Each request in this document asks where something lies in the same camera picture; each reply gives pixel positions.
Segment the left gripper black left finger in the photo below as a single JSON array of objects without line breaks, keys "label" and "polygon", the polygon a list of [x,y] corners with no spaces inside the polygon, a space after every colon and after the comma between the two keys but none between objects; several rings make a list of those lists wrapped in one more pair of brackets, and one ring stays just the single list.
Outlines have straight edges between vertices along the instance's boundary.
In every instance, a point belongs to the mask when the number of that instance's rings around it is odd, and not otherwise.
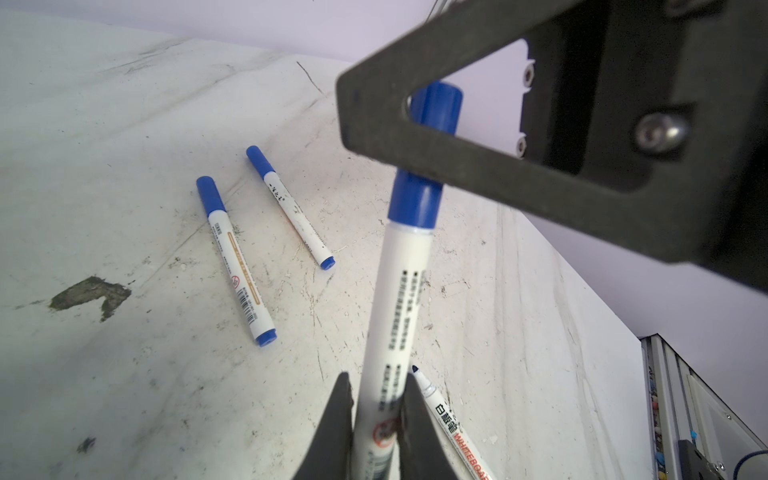
[{"label": "left gripper black left finger", "polygon": [[352,449],[352,388],[347,372],[338,375],[294,480],[350,478]]}]

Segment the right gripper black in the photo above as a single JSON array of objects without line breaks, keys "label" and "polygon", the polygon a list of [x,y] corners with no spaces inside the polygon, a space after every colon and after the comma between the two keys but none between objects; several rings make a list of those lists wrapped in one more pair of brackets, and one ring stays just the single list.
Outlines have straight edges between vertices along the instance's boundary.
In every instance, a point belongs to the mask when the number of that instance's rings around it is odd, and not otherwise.
[{"label": "right gripper black", "polygon": [[[407,97],[523,39],[521,159],[412,123]],[[345,72],[341,138],[666,263],[767,288],[763,1],[465,1]]]}]

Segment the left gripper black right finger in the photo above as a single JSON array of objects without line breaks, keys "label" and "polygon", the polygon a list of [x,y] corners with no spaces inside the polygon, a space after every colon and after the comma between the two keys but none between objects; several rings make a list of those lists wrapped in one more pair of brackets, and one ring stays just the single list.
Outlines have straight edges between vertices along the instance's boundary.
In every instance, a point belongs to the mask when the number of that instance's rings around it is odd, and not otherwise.
[{"label": "left gripper black right finger", "polygon": [[402,396],[397,442],[401,479],[458,479],[440,444],[415,376],[411,373],[407,376]]}]

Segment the blue pen cap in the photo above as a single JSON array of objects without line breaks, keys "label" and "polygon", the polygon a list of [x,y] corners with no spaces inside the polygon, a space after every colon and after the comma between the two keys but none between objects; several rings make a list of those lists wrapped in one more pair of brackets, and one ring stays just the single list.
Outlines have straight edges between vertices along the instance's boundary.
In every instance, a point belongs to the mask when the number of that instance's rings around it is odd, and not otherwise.
[{"label": "blue pen cap", "polygon": [[[420,127],[453,136],[463,103],[463,92],[450,83],[433,82],[417,90],[410,98],[410,119]],[[426,175],[426,165],[434,163],[437,150],[433,142],[408,147],[418,169],[397,170],[390,198],[388,219],[420,229],[435,228],[440,209],[443,183],[434,174]]]}]

